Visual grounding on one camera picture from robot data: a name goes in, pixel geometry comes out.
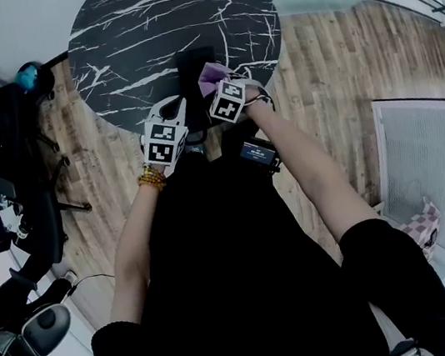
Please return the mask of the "person's right hand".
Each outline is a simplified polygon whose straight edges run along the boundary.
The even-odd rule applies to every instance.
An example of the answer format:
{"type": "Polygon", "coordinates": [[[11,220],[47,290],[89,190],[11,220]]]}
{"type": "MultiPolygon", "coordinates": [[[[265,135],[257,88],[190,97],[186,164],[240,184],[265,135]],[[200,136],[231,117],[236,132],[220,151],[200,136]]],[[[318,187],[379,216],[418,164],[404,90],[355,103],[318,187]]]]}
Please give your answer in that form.
{"type": "Polygon", "coordinates": [[[247,83],[245,85],[245,106],[252,105],[256,101],[268,101],[268,95],[264,90],[264,87],[257,84],[247,83]]]}

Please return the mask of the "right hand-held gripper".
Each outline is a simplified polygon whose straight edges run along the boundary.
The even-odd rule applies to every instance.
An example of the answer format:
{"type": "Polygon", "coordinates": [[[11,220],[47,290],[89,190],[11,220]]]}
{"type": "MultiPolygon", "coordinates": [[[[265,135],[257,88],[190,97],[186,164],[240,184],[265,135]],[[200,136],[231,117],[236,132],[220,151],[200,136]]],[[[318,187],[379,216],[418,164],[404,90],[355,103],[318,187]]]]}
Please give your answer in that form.
{"type": "Polygon", "coordinates": [[[235,123],[246,105],[247,86],[261,89],[262,84],[238,73],[229,74],[219,81],[209,109],[211,118],[235,123]]]}

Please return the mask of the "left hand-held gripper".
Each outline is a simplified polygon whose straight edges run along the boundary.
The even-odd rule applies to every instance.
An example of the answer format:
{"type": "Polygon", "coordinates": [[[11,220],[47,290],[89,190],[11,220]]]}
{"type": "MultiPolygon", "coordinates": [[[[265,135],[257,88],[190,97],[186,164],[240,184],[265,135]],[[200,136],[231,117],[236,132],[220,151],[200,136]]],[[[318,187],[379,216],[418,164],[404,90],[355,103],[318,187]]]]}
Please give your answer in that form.
{"type": "Polygon", "coordinates": [[[178,102],[175,124],[152,122],[154,119],[171,119],[171,104],[171,98],[164,98],[155,103],[145,120],[141,142],[144,148],[144,162],[147,165],[173,167],[182,154],[188,135],[188,127],[185,127],[187,99],[180,98],[178,102]]]}

